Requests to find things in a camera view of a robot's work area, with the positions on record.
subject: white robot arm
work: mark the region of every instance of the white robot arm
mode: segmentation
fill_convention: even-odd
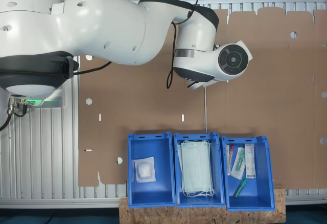
[[[179,0],[0,0],[0,87],[20,97],[52,92],[73,76],[78,55],[147,63],[172,21],[185,21],[174,70],[197,86],[234,79],[252,59],[241,41],[214,50],[216,13]]]

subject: green syringe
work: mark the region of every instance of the green syringe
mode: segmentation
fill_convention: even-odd
[[[240,183],[239,187],[237,188],[236,192],[234,193],[234,198],[237,198],[240,195],[246,183],[247,183],[247,178],[244,178]]]

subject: wooden board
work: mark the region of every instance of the wooden board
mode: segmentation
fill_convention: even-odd
[[[121,224],[249,224],[283,223],[286,221],[285,190],[275,191],[276,211],[228,212],[226,208],[140,208],[129,209],[127,199],[121,199],[119,218]]]

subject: blue storage box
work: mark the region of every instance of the blue storage box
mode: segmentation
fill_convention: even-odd
[[[155,182],[136,182],[134,160],[154,157]],[[128,135],[128,207],[175,206],[175,179],[170,132]]]
[[[214,197],[185,197],[182,190],[182,172],[178,159],[177,145],[183,141],[202,141],[208,140],[211,144],[210,148],[210,163],[213,187],[215,191]],[[190,207],[224,207],[224,187],[223,187],[223,171],[220,156],[220,143],[217,133],[206,133],[203,135],[180,135],[174,134],[175,146],[175,176],[176,176],[176,196],[177,207],[190,208]]]
[[[228,211],[274,211],[275,195],[270,166],[270,153],[267,137],[253,138],[227,138],[221,137],[224,185],[226,195],[226,208]],[[234,153],[231,159],[231,167],[234,164],[237,150],[245,144],[254,144],[254,160],[256,178],[247,179],[247,183],[238,198],[233,195],[241,183],[241,180],[227,175],[226,144],[234,144]]]

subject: brown cardboard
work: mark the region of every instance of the brown cardboard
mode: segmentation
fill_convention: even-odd
[[[262,8],[258,15],[233,12],[228,24],[227,10],[217,14],[216,44],[243,40],[253,60],[241,77],[207,88],[208,131],[266,135],[276,182],[286,189],[326,188],[327,146],[319,143],[327,137],[327,99],[321,96],[327,92],[327,48],[321,46],[327,44],[326,12],[315,11],[316,24],[309,12],[285,15],[281,8]],[[128,133],[203,132],[203,88],[187,89],[174,74],[166,89],[172,33],[170,29],[163,49],[148,64],[112,64],[80,77],[79,186],[97,186],[98,172],[104,184],[125,183]],[[81,66],[87,70],[104,63],[83,58]],[[87,98],[92,105],[85,103]]]
[[[172,40],[171,27],[164,47],[151,62],[142,66],[113,63],[80,77],[79,186],[98,186],[98,172],[104,184],[126,182],[129,133],[204,133],[204,90],[187,89],[187,82],[176,73],[166,89]],[[99,58],[81,60],[82,70],[103,64]],[[86,104],[87,98],[92,99],[91,105]],[[121,164],[116,163],[118,157],[123,159]]]
[[[285,15],[281,8],[234,12],[228,25],[220,18],[227,33],[226,39],[217,35],[216,44],[241,39],[253,60],[240,78],[207,88],[209,131],[266,135],[273,178],[286,189],[327,187],[327,147],[319,144],[327,133],[327,100],[321,96],[327,89],[327,48],[321,47],[327,14],[315,11],[315,19],[309,12]]]

